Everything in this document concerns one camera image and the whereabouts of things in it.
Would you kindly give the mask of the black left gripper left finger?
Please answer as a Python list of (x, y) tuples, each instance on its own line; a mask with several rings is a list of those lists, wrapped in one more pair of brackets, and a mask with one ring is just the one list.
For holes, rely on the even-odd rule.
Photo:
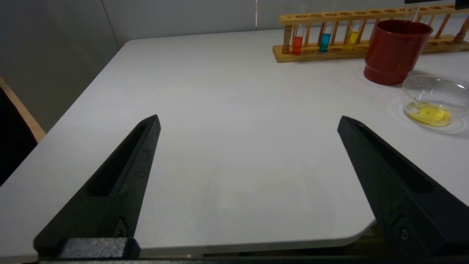
[(53, 254), (66, 239), (135, 234), (160, 131), (157, 115), (132, 129), (35, 237), (38, 254)]

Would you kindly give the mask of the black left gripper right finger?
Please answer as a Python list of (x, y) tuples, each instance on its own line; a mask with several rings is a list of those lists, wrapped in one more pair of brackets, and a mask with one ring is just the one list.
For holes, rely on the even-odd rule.
[(469, 208), (362, 122), (342, 116), (338, 134), (370, 208), (405, 258), (467, 258)]

